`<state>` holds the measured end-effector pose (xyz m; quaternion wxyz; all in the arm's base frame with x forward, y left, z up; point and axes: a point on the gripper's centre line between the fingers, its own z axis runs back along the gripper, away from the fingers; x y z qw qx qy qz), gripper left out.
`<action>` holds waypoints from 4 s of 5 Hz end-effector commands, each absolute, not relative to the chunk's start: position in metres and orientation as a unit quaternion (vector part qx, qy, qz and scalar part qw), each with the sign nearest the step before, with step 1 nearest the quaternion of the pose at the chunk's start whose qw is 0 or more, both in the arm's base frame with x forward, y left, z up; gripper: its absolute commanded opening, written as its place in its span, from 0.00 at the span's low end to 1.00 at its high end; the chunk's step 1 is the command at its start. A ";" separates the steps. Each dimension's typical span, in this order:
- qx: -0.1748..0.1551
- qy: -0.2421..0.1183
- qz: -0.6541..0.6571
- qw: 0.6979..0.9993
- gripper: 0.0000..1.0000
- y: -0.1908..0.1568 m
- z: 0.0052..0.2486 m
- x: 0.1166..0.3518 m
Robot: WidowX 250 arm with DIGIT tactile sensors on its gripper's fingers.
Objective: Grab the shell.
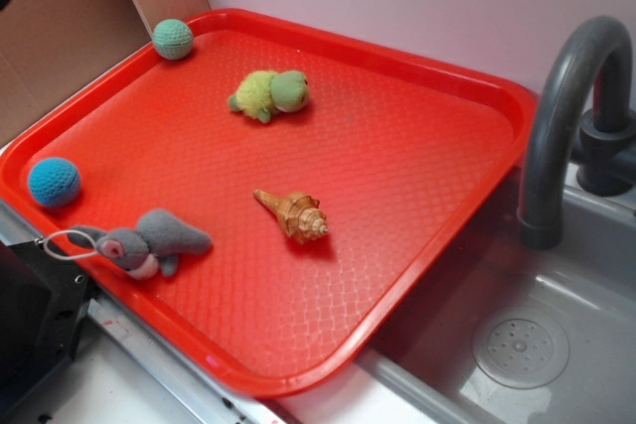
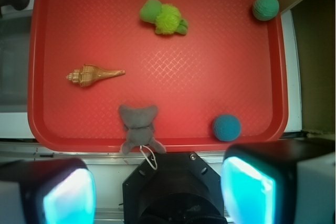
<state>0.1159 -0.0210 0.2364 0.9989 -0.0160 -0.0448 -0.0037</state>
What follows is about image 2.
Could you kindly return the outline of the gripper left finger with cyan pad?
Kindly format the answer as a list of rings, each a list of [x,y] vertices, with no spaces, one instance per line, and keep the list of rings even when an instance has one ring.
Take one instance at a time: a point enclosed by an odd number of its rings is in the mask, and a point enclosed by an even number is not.
[[[94,223],[93,174],[78,158],[1,163],[1,223]]]

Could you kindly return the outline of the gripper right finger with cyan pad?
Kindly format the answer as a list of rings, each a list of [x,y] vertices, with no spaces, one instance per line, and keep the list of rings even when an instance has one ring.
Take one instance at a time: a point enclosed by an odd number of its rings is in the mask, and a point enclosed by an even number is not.
[[[335,142],[234,144],[220,184],[234,223],[335,223]]]

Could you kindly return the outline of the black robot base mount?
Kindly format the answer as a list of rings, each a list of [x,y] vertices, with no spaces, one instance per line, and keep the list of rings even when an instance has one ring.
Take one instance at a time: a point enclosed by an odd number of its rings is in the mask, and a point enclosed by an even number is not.
[[[218,172],[196,153],[155,154],[123,182],[124,223],[227,223]]]

